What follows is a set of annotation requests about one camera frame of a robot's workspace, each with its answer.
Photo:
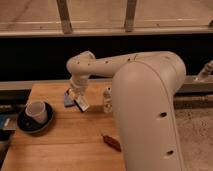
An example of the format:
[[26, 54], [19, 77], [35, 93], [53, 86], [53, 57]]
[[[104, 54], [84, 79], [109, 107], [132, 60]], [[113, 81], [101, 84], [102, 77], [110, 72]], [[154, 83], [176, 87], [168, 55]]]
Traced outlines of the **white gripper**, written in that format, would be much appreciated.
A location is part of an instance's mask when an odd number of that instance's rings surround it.
[[87, 87], [88, 87], [87, 79], [76, 79], [72, 77], [70, 79], [70, 88], [72, 90], [68, 89], [68, 95], [75, 103], [77, 103], [79, 97], [78, 94], [84, 95]]

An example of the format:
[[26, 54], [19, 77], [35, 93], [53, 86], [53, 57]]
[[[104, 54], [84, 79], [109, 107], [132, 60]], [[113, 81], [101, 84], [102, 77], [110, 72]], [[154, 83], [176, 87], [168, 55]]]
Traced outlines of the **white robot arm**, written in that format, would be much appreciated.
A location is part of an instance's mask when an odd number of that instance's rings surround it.
[[112, 79], [112, 108], [126, 171], [185, 171], [173, 106], [186, 68], [173, 52], [139, 52], [68, 60], [70, 85], [84, 93], [91, 75]]

